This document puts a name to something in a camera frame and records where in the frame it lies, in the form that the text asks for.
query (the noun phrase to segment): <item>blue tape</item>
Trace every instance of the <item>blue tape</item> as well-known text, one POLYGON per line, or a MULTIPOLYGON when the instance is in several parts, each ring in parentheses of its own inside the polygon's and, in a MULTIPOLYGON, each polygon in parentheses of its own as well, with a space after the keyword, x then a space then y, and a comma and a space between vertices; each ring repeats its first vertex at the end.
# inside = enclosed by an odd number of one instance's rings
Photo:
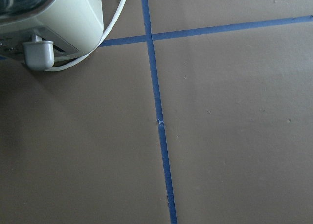
POLYGON ((142 2, 143 18, 145 22, 146 40, 147 40, 148 55, 149 55, 149 62, 150 62, 150 72, 151 72, 153 93, 154 93, 155 106, 156 106, 156 116, 158 120, 158 133, 159 133, 160 143, 161 143, 163 169, 164 169, 164 174, 165 174, 165 184, 166 184, 166 190, 167 190, 167 196, 168 196, 168 206, 170 210, 171 224, 177 224, 175 202, 174 202, 174 192, 173 192, 173 185, 172 185, 172 176, 171 176, 170 162, 169 162, 168 151, 167 151, 167 142, 166 142, 165 126, 164 126, 164 121, 163 121, 160 88, 159 88, 158 77, 157 77, 157 63, 156 63, 156 56, 155 56, 155 48, 154 48, 153 40, 152 40, 149 5, 148 5, 148 0, 141 0, 141 2, 142 2))
POLYGON ((124 37, 124 38, 104 40, 103 43, 101 43, 100 47, 112 46, 112 45, 125 45, 125 44, 145 42, 145 41, 146 41, 146 36, 124 37))
POLYGON ((203 35, 203 34, 229 32, 229 31, 236 31, 236 30, 287 25, 287 24, 293 24, 293 23, 303 23, 303 22, 312 22, 312 21, 313 21, 313 16, 310 15, 310 16, 303 16, 303 17, 297 17, 297 18, 285 18, 285 19, 278 19, 278 20, 246 22, 246 23, 239 23, 239 24, 216 26, 216 27, 205 27, 205 28, 196 28, 196 29, 190 29, 190 30, 157 33, 157 34, 153 34, 152 38, 154 41, 157 41, 157 40, 164 40, 164 39, 171 39, 171 38, 189 37, 189 36, 196 36, 196 35, 203 35))

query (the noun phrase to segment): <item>white appliance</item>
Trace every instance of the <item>white appliance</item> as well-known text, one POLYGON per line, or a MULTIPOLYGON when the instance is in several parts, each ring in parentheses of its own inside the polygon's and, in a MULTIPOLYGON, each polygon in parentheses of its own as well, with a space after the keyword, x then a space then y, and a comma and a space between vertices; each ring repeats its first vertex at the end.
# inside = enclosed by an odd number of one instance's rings
POLYGON ((25 62, 32 70, 71 67, 83 58, 66 67, 52 66, 88 56, 106 36, 101 0, 0 0, 0 55, 25 62))

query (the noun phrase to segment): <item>gray floor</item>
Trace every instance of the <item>gray floor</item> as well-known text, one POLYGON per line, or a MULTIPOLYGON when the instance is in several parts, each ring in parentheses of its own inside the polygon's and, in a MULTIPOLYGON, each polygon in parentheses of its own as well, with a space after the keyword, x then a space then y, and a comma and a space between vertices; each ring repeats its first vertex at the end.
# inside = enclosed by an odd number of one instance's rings
MULTIPOLYGON (((107 23, 119 0, 102 1, 107 23)), ((149 0, 152 33, 311 1, 149 0)), ((313 223, 312 25, 154 41, 179 224, 313 223)), ((140 35, 128 0, 108 39, 140 35)), ((0 68, 0 223, 171 223, 146 42, 59 73, 0 68)))

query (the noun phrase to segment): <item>appliance body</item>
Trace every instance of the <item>appliance body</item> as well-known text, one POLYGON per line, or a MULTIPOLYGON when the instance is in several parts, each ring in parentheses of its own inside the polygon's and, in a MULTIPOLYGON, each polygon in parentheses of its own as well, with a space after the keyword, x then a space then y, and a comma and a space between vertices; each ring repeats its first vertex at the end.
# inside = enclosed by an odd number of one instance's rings
POLYGON ((103 29, 101 0, 0 0, 0 55, 20 62, 32 41, 53 44, 55 61, 86 55, 103 29))

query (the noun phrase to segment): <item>white power cord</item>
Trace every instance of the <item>white power cord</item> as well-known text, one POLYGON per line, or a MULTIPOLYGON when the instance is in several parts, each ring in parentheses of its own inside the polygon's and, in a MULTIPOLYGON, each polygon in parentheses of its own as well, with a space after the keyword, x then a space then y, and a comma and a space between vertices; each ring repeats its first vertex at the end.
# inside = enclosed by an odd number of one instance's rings
POLYGON ((87 58, 91 53, 93 53, 98 48, 98 46, 104 41, 104 39, 108 36, 108 34, 111 32, 112 28, 116 24, 116 21, 117 21, 118 17, 120 16, 120 14, 124 8, 125 2, 126 2, 126 0, 121 0, 121 2, 119 3, 118 8, 116 10, 116 13, 114 14, 114 16, 113 16, 110 24, 108 25, 107 29, 103 32, 101 40, 99 41, 99 43, 95 49, 93 49, 90 53, 85 54, 84 56, 81 56, 81 57, 79 57, 79 58, 77 58, 77 59, 75 59, 75 60, 73 60, 67 64, 61 65, 59 67, 51 67, 51 68, 46 69, 45 71, 63 71, 65 69, 68 69, 69 67, 72 67, 72 66, 78 64, 79 62, 81 62, 85 58, 87 58))

